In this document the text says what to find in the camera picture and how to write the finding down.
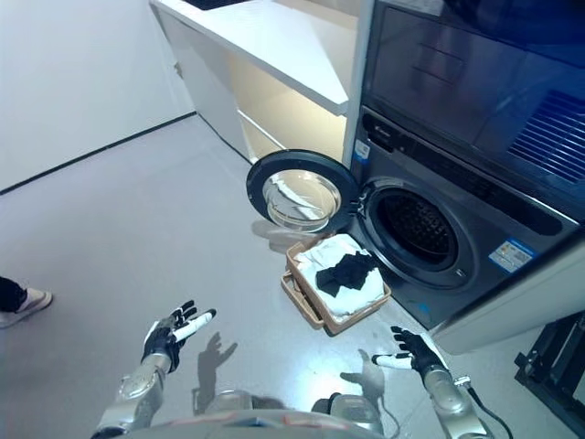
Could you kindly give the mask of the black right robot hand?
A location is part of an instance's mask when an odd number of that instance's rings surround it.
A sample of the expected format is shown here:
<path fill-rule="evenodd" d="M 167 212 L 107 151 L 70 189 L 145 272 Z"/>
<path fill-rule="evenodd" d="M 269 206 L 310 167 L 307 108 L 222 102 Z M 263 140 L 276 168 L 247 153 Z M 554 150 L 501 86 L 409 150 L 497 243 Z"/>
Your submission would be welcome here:
<path fill-rule="evenodd" d="M 437 346 L 427 334 L 415 334 L 398 326 L 392 326 L 390 330 L 399 343 L 400 352 L 374 355 L 371 358 L 373 364 L 387 369 L 415 370 L 422 378 L 432 370 L 449 370 Z"/>

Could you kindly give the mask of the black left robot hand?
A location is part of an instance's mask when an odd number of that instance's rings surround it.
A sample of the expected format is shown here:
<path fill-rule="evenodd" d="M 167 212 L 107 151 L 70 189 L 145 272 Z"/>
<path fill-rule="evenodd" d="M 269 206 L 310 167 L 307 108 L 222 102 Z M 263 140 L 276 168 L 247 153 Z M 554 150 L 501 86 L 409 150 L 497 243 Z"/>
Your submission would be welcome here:
<path fill-rule="evenodd" d="M 170 361 L 168 372 L 174 372 L 179 365 L 179 353 L 186 340 L 210 323 L 217 312 L 215 308 L 210 308 L 199 314 L 195 302 L 188 300 L 169 316 L 156 320 L 144 338 L 141 361 L 153 355 L 162 355 Z"/>

